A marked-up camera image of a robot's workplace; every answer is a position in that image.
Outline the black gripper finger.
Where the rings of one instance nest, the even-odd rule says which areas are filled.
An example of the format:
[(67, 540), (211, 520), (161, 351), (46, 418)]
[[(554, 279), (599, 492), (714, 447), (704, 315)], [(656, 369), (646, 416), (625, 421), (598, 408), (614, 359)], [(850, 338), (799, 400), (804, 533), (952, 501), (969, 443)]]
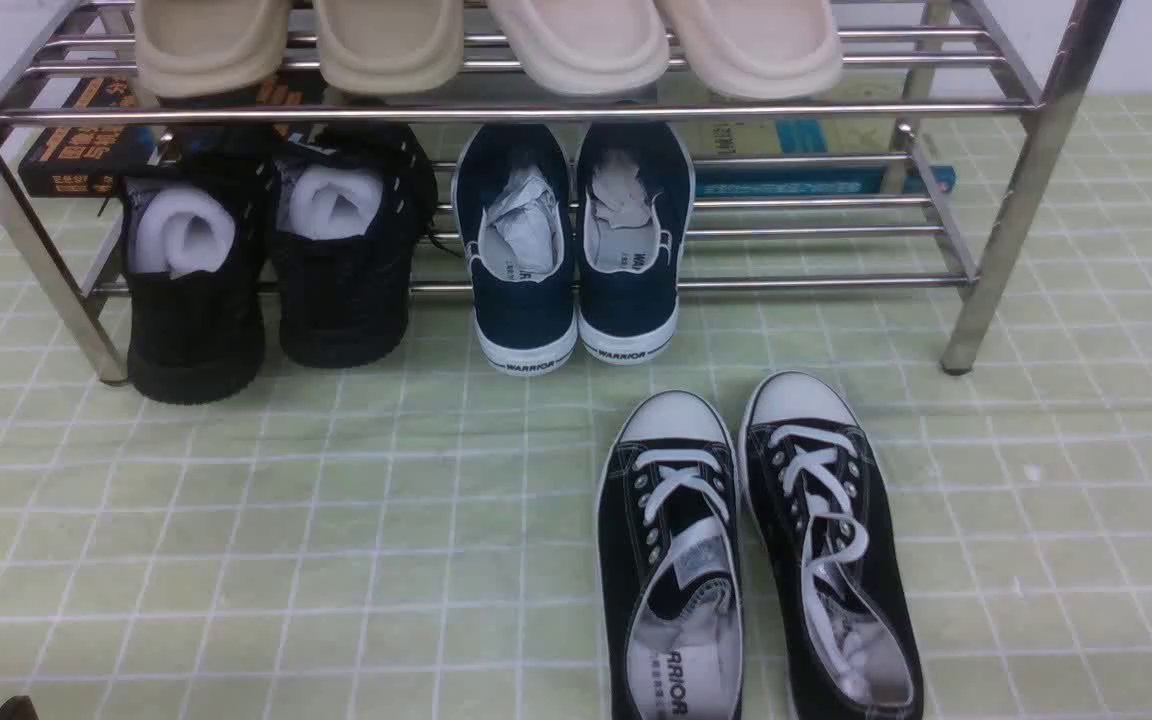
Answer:
[(17, 694), (0, 706), (0, 720), (38, 720), (35, 702), (26, 694)]

